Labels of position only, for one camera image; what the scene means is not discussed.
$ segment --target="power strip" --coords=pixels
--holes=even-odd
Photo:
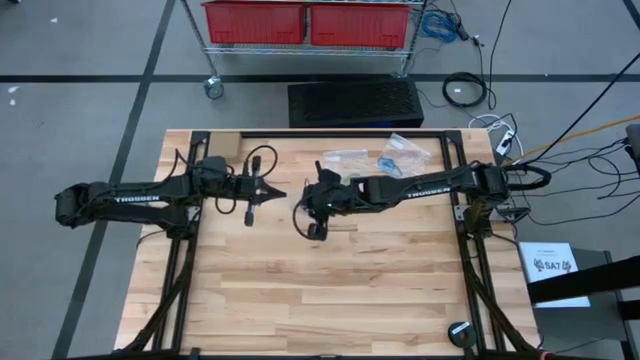
[[[498,144],[498,146],[496,146],[496,152],[502,156],[505,156],[507,154],[507,151],[509,150],[509,147],[511,144],[511,139],[513,139],[513,137],[515,136],[515,132],[512,130],[507,130],[506,133],[504,133],[504,136],[502,137],[502,140],[500,140],[500,143]]]

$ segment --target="red storage bin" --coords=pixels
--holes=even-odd
[[[202,6],[214,44],[301,44],[304,40],[302,4],[215,1]]]
[[[311,5],[311,43],[401,48],[410,10],[404,5]]]

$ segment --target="gray floor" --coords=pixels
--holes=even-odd
[[[198,21],[198,1],[190,1]],[[438,0],[444,9],[448,2]],[[485,47],[485,71],[506,0],[456,0],[468,31]],[[164,1],[0,1],[2,75],[141,75]],[[610,74],[638,50],[640,30],[621,0],[514,1],[495,54],[495,74]],[[418,48],[437,47],[420,39]],[[391,73],[394,59],[228,56],[222,74]],[[456,42],[424,51],[414,73],[477,72],[478,54]],[[630,73],[640,74],[640,63]],[[155,74],[206,75],[191,29],[176,4]],[[154,173],[168,128],[287,127],[286,83],[228,83],[212,102],[199,83],[152,83],[133,140],[123,181]],[[9,93],[9,88],[20,88]],[[439,82],[418,84],[432,103],[444,104]],[[555,138],[602,90],[605,83],[498,82],[497,114],[513,112],[525,149]],[[73,291],[92,227],[68,230],[53,220],[52,196],[80,181],[109,178],[138,83],[0,83],[0,359],[49,358]],[[576,130],[638,113],[640,83],[615,85]],[[470,96],[462,87],[460,96]],[[424,127],[466,127],[469,116],[451,107],[423,104]],[[485,105],[471,111],[488,112]],[[623,137],[623,127],[581,138],[562,150],[600,147]],[[631,164],[612,157],[623,170]],[[550,189],[613,181],[581,164],[558,173]],[[621,191],[638,185],[626,183]],[[553,221],[612,211],[630,199],[597,200],[597,192],[531,199],[533,216]],[[607,218],[558,226],[519,224],[522,241],[566,241],[576,247],[610,250],[614,259],[637,255],[638,205]],[[133,265],[139,226],[110,224],[70,355],[112,349]],[[584,341],[545,334],[553,351]],[[621,358],[618,347],[600,342],[571,352]]]

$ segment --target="white cable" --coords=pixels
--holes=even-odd
[[[471,119],[469,121],[469,126],[468,127],[471,128],[471,124],[473,124],[474,121],[482,119],[482,118],[486,118],[486,117],[490,117],[492,119],[500,120],[500,116],[498,116],[498,115],[495,115],[495,114],[483,114],[483,115],[479,115],[479,116],[476,116],[473,119]]]
[[[506,127],[507,129],[513,131],[513,128],[511,127],[511,125],[507,124],[506,122],[504,122],[501,116],[498,116],[496,114],[483,114],[483,115],[479,115],[476,116],[474,118],[472,118],[471,120],[469,120],[469,124],[468,127],[471,128],[471,125],[473,124],[474,121],[476,120],[480,120],[483,118],[492,118],[492,119],[496,119],[493,123],[491,123],[490,125],[486,125],[485,124],[485,128],[487,129],[487,132],[492,132],[493,130],[497,130],[501,127]],[[520,137],[518,137],[518,134],[516,134],[515,136],[516,142],[518,143],[518,147],[520,148],[520,156],[524,156],[524,147],[522,146],[522,142],[520,141]],[[519,163],[520,160],[515,161],[513,164],[517,164]]]

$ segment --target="black cable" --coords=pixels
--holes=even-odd
[[[538,335],[540,335],[540,343],[536,346],[536,350],[542,350],[542,345],[544,345],[544,334],[538,331]]]
[[[516,226],[516,223],[511,223],[511,226],[513,227],[513,238],[517,239],[518,238],[518,227]]]
[[[300,236],[302,236],[303,238],[307,239],[307,240],[314,240],[311,237],[307,236],[307,234],[305,234],[301,229],[300,226],[298,225],[298,221],[296,219],[296,212],[298,211],[298,208],[300,207],[300,205],[302,205],[305,201],[309,200],[309,198],[311,197],[311,195],[308,195],[302,199],[300,199],[300,201],[298,201],[296,203],[296,206],[293,207],[293,213],[292,213],[292,220],[293,220],[293,228],[296,229],[296,231],[298,232],[298,234],[300,234]]]
[[[142,244],[142,241],[144,239],[148,238],[149,236],[160,234],[160,233],[163,233],[163,232],[165,232],[165,230],[157,230],[157,231],[153,231],[153,232],[150,232],[150,233],[142,236],[140,239],[138,239],[138,244],[136,244],[136,248],[138,248],[140,246],[140,244]]]
[[[627,182],[627,181],[632,181],[632,180],[640,180],[640,178],[623,179],[622,181],[620,181],[620,183]],[[554,191],[554,192],[550,192],[548,194],[529,194],[527,196],[529,196],[529,197],[547,197],[547,196],[552,196],[552,195],[566,194],[566,193],[570,193],[570,192],[583,191],[583,190],[604,189],[604,188],[606,188],[608,186],[616,185],[616,184],[618,184],[618,181],[614,181],[612,183],[608,183],[608,184],[604,184],[604,185],[600,185],[600,186],[585,186],[585,187],[569,189],[569,190]],[[522,195],[518,195],[518,194],[511,195],[511,196],[522,197]]]
[[[507,6],[504,9],[504,13],[502,14],[502,20],[500,21],[500,27],[498,28],[498,34],[496,35],[496,40],[493,42],[493,48],[491,49],[491,57],[489,58],[489,91],[493,93],[492,85],[493,85],[493,55],[496,52],[496,46],[498,45],[498,40],[500,40],[500,34],[502,33],[502,26],[504,25],[504,19],[507,17],[507,12],[509,12],[509,7],[511,6],[511,0],[507,3]],[[489,110],[493,110],[496,108],[498,100],[496,99],[495,93],[493,93],[493,105],[491,104],[491,97],[487,100],[487,105],[489,106]]]
[[[231,205],[231,209],[226,210],[226,211],[223,211],[222,209],[220,209],[220,205],[218,205],[218,201],[219,201],[219,200],[220,200],[220,198],[218,198],[218,197],[216,196],[216,198],[215,198],[216,210],[218,210],[218,212],[219,212],[220,214],[222,214],[222,215],[229,215],[229,214],[231,214],[231,213],[236,209],[236,203],[237,203],[236,199],[232,199],[232,201],[233,201],[233,205]]]
[[[611,161],[611,160],[609,160],[607,158],[601,157],[601,156],[594,156],[594,157],[590,157],[589,159],[587,159],[587,162],[589,163],[589,166],[591,166],[594,170],[596,170],[596,169],[595,169],[594,165],[591,163],[591,160],[593,160],[593,159],[600,159],[602,161],[605,161],[605,162],[609,163],[609,165],[611,165],[613,167],[613,169],[616,171],[616,174],[618,175],[618,181],[616,182],[616,186],[613,187],[613,190],[611,190],[607,195],[598,196],[597,199],[598,200],[602,200],[604,198],[607,198],[607,197],[613,195],[613,193],[615,193],[620,188],[620,183],[622,183],[622,174],[620,174],[620,169],[618,169],[618,167],[616,166],[616,164],[613,163],[613,161]]]
[[[507,113],[507,114],[503,115],[500,119],[498,119],[496,121],[502,120],[502,119],[506,118],[507,116],[511,118],[511,122],[513,123],[513,136],[515,137],[516,135],[518,135],[518,122],[516,121],[516,117],[513,116],[513,113]]]
[[[491,236],[495,236],[498,239],[501,239],[501,240],[504,240],[504,241],[508,241],[508,242],[512,243],[513,245],[518,246],[518,242],[517,241],[515,241],[513,239],[509,239],[508,237],[505,237],[505,236],[502,236],[502,235],[498,235],[498,234],[496,234],[494,232],[491,233]]]
[[[636,56],[634,56],[633,59],[631,59],[631,61],[613,78],[613,80],[611,80],[611,82],[609,82],[609,85],[607,85],[607,87],[604,88],[604,90],[600,93],[600,95],[598,95],[598,97],[587,107],[587,109],[583,111],[582,114],[580,114],[580,116],[578,116],[578,118],[562,133],[562,135],[560,135],[556,140],[554,140],[551,143],[551,145],[549,145],[549,147],[547,147],[540,155],[536,156],[535,159],[529,160],[525,162],[525,164],[530,164],[534,161],[541,159],[547,152],[549,152],[549,150],[551,150],[554,146],[556,146],[556,144],[558,144],[558,142],[560,142],[560,140],[562,140],[562,138],[564,138],[569,133],[569,131],[571,131],[571,129],[573,129],[582,120],[582,118],[584,118],[585,115],[589,113],[589,111],[591,111],[591,109],[600,101],[600,99],[602,99],[602,97],[609,91],[609,89],[611,89],[611,87],[616,82],[618,82],[620,77],[624,75],[624,73],[636,62],[636,60],[638,60],[638,58],[640,58],[640,52]]]
[[[604,338],[591,340],[591,341],[588,341],[586,343],[583,343],[583,344],[580,344],[580,345],[577,345],[577,346],[574,346],[574,347],[570,347],[568,349],[564,349],[564,350],[560,350],[560,351],[554,351],[553,353],[554,354],[562,354],[562,353],[565,353],[565,352],[568,352],[568,351],[571,351],[571,350],[575,350],[575,349],[578,349],[578,348],[581,348],[581,347],[584,347],[584,346],[587,346],[587,345],[591,345],[593,343],[597,343],[598,341],[602,341],[602,340],[604,340]]]
[[[278,151],[276,151],[276,149],[271,145],[260,145],[255,147],[253,150],[249,152],[249,154],[247,154],[247,157],[244,159],[244,166],[249,165],[249,158],[251,157],[251,155],[255,154],[260,149],[271,150],[273,152],[274,159],[273,159],[273,165],[271,165],[271,168],[269,168],[269,170],[267,170],[267,172],[265,172],[264,174],[261,174],[260,176],[258,176],[258,179],[264,178],[267,175],[271,174],[271,172],[273,172],[273,170],[276,168],[276,165],[278,164]]]
[[[632,191],[629,193],[624,193],[624,194],[614,194],[614,195],[609,195],[608,197],[623,197],[623,196],[629,196],[629,195],[635,195],[635,194],[640,194],[640,190],[638,191]]]
[[[579,152],[587,151],[587,150],[596,150],[597,151],[597,150],[600,150],[600,148],[582,148],[582,149],[573,150],[573,151],[565,151],[565,152],[549,155],[547,157],[543,157],[543,158],[540,158],[540,159],[541,160],[549,160],[549,159],[553,159],[553,158],[558,157],[558,156],[575,154],[575,153],[579,153]]]
[[[520,175],[518,175],[518,179],[520,180],[520,183],[522,183],[522,179],[520,178]],[[527,203],[527,206],[529,206],[529,208],[531,208],[531,203],[529,202],[529,199],[527,199],[527,196],[525,195],[524,191],[522,192],[522,197],[524,198],[524,201]],[[631,204],[633,204],[636,200],[638,200],[638,198],[640,198],[640,195],[634,197],[631,201],[629,201],[628,203],[626,203],[624,206],[622,206],[621,208],[619,208],[618,210],[609,213],[609,214],[603,214],[603,215],[593,215],[593,216],[585,216],[585,217],[580,217],[580,218],[575,218],[575,219],[569,219],[569,220],[562,220],[562,221],[556,221],[556,222],[551,222],[551,223],[542,223],[539,222],[537,220],[535,220],[532,216],[531,213],[529,213],[527,216],[529,217],[529,220],[531,220],[531,222],[533,222],[536,225],[540,225],[540,226],[554,226],[554,225],[560,225],[560,224],[566,224],[566,223],[571,223],[571,222],[578,222],[578,221],[584,221],[584,220],[594,220],[594,219],[601,219],[601,218],[606,218],[606,217],[610,217],[610,216],[614,216],[616,214],[618,214],[619,212],[623,211],[624,209],[628,208],[629,206],[631,206]]]
[[[476,100],[469,103],[461,103],[453,100],[453,98],[449,95],[447,86],[452,82],[458,82],[458,81],[468,82],[468,83],[472,83],[480,86],[480,89],[482,90],[482,92],[480,93],[480,96]],[[482,102],[487,98],[487,94],[490,94],[490,93],[493,93],[493,91],[487,88],[487,84],[481,78],[468,72],[455,72],[447,76],[447,78],[444,79],[444,81],[442,82],[442,96],[445,98],[445,100],[447,100],[449,104],[459,108],[469,108],[469,107],[478,106],[482,104]]]
[[[460,16],[460,13],[458,13],[458,8],[456,8],[456,4],[453,2],[453,0],[449,0],[449,2],[451,3],[451,7],[453,7],[453,12],[456,13],[456,15],[458,15],[458,18],[462,19],[462,17]]]
[[[558,169],[556,169],[556,170],[551,172],[552,174],[555,174],[555,173],[557,173],[557,172],[559,172],[561,170],[564,170],[564,169],[568,168],[570,165],[575,164],[577,162],[588,160],[589,158],[596,157],[596,156],[606,156],[606,155],[609,155],[609,154],[613,154],[616,151],[619,151],[620,149],[625,147],[624,144],[620,144],[620,141],[622,141],[622,140],[624,140],[624,139],[616,140],[616,141],[614,141],[613,143],[611,143],[611,144],[609,144],[607,146],[604,146],[604,147],[601,147],[599,149],[596,149],[597,151],[595,151],[594,153],[591,153],[591,154],[589,154],[587,156],[583,156],[583,157],[578,158],[578,159],[569,160],[569,161],[565,161],[565,162],[554,162],[554,161],[548,161],[548,160],[538,160],[537,162],[539,162],[541,164],[562,166],[561,168],[558,168]],[[600,153],[601,151],[610,149],[610,148],[612,148],[612,147],[614,147],[616,145],[621,145],[621,146],[619,146],[618,148],[613,149],[613,150],[611,150],[609,152],[602,153],[602,154]]]
[[[424,96],[424,99],[427,100],[427,103],[432,107],[432,108],[443,108],[443,107],[447,107],[450,106],[451,104],[442,104],[442,105],[435,105],[434,103],[431,102],[431,100],[429,100],[429,97],[427,97],[427,94],[424,93],[424,91],[418,89],[416,87],[416,90],[418,91],[418,94]]]
[[[614,176],[625,176],[625,175],[635,175],[635,174],[637,174],[637,173],[638,173],[638,171],[620,172],[620,171],[618,170],[618,168],[617,168],[615,165],[613,165],[613,167],[616,169],[616,171],[618,171],[617,173],[610,173],[610,172],[608,172],[608,171],[600,170],[600,169],[598,169],[598,168],[597,168],[597,167],[596,167],[596,166],[591,162],[591,160],[592,160],[592,159],[595,159],[595,158],[603,159],[603,160],[605,160],[605,161],[609,161],[609,163],[610,163],[610,164],[613,164],[613,163],[611,162],[611,160],[609,160],[609,159],[605,159],[605,158],[603,158],[603,157],[601,157],[601,156],[592,156],[592,157],[589,157],[589,159],[587,159],[587,162],[589,163],[589,166],[591,166],[591,168],[592,168],[593,170],[595,170],[595,171],[599,172],[600,174],[603,174],[603,175],[614,175]]]

